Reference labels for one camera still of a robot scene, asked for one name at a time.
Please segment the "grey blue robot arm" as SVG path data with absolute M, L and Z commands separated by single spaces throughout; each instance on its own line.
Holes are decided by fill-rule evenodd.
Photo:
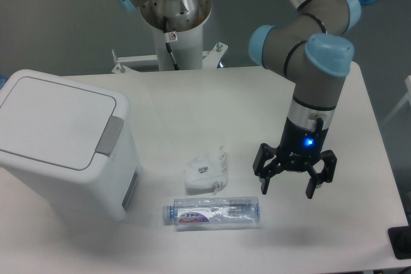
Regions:
M 203 69 L 202 26 L 209 0 L 117 0 L 126 11 L 139 10 L 151 26 L 162 71 Z M 259 27 L 249 41 L 258 65 L 294 83 L 279 145 L 262 144 L 253 163 L 261 191 L 283 171 L 310 176 L 306 195 L 333 180 L 337 158 L 323 144 L 353 59 L 343 34 L 361 16 L 359 0 L 290 0 L 298 18 L 288 26 Z

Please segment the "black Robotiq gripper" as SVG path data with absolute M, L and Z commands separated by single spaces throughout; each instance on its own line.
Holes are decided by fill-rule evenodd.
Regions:
M 321 117 L 316 118 L 313 130 L 297 126 L 287 118 L 278 148 L 266 143 L 259 146 L 252 168 L 261 183 L 262 194 L 267 193 L 270 179 L 284 170 L 308 172 L 311 177 L 306 188 L 308 199 L 313 198 L 319 185 L 333 181 L 337 157 L 332 150 L 321 152 L 328 133 L 323 126 Z M 324 164 L 317 173 L 313 166 L 319 160 Z

